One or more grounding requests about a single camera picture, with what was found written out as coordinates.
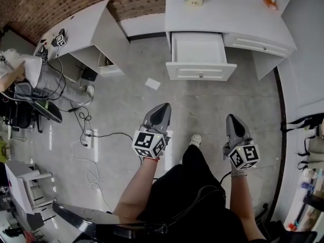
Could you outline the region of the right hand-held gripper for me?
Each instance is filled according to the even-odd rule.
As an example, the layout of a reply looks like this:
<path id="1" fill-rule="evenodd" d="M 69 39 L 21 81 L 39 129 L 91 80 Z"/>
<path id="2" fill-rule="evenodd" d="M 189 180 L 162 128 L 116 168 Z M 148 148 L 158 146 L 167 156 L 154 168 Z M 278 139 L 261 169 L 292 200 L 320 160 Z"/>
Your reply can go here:
<path id="1" fill-rule="evenodd" d="M 226 118 L 226 136 L 228 141 L 223 146 L 223 158 L 228 158 L 235 170 L 250 169 L 260 161 L 259 148 L 250 129 L 234 114 Z"/>

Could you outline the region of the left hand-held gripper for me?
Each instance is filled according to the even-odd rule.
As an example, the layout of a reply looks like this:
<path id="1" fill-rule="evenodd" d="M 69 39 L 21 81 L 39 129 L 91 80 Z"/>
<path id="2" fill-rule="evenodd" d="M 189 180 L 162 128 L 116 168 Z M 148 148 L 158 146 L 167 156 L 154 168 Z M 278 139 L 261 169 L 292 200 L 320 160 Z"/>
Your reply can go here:
<path id="1" fill-rule="evenodd" d="M 171 113 L 170 103 L 160 104 L 146 113 L 132 142 L 132 148 L 139 157 L 158 159 L 165 150 L 171 138 L 167 132 Z"/>

